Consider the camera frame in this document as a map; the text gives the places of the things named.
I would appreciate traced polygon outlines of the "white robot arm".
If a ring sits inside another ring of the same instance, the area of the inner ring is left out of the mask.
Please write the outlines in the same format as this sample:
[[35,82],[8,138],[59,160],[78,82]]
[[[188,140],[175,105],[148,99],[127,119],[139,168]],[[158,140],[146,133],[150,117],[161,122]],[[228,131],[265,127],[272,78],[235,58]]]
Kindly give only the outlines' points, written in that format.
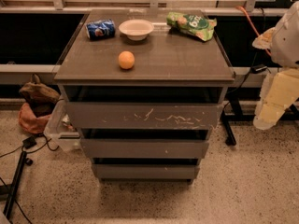
[[274,28],[259,35],[252,46],[270,49],[272,61],[282,67],[263,80],[255,109],[253,125],[268,130],[299,98],[299,2],[288,9]]

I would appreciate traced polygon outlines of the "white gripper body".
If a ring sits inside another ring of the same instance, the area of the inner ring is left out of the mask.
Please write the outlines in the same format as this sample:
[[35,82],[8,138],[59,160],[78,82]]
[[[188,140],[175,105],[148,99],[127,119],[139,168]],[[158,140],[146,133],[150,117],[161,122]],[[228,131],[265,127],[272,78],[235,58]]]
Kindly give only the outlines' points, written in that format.
[[275,75],[268,74],[263,80],[260,101],[256,109],[265,104],[281,110],[289,108],[299,98],[299,69],[284,68]]

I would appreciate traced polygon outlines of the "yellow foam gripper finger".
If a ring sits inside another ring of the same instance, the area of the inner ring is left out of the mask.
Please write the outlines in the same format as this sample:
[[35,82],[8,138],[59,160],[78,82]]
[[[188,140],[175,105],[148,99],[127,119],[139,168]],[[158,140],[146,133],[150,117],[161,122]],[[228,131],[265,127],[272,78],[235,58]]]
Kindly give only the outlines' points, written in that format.
[[299,98],[299,70],[284,69],[263,80],[253,125],[260,130],[275,126],[286,109]]
[[275,31],[275,27],[267,29],[265,32],[254,39],[254,41],[252,42],[252,46],[256,49],[272,49],[273,34]]

